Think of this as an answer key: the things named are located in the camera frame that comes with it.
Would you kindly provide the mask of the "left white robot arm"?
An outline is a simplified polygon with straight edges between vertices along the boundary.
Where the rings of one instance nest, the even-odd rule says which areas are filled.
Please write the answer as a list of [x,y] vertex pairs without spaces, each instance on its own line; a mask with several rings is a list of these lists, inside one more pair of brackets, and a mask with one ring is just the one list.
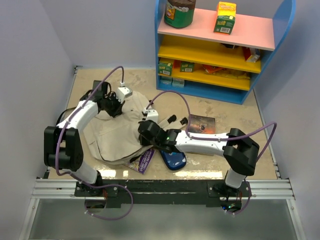
[[55,169],[58,176],[69,175],[78,181],[80,191],[100,196],[104,191],[101,173],[84,160],[80,135],[88,123],[101,111],[110,117],[122,114],[125,99],[132,90],[121,83],[115,91],[110,83],[95,80],[92,89],[79,100],[72,113],[44,130],[44,163]]

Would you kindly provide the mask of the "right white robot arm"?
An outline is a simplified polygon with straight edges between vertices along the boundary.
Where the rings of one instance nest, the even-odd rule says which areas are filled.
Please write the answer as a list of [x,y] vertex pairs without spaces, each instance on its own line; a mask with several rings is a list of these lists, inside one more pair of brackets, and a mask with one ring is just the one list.
[[193,153],[223,157],[230,169],[224,183],[216,187],[221,194],[235,196],[245,178],[255,173],[260,146],[238,128],[220,134],[187,133],[181,129],[165,130],[154,121],[146,120],[139,123],[137,131],[141,145],[151,145],[168,154]]

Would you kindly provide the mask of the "beige canvas backpack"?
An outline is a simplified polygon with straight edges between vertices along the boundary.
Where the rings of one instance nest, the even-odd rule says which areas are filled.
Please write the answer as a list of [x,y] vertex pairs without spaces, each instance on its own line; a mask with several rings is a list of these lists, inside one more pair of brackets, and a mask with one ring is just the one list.
[[121,115],[113,118],[103,110],[93,117],[82,131],[91,155],[110,165],[120,165],[151,149],[152,145],[140,144],[138,133],[148,103],[145,95],[134,91],[125,100]]

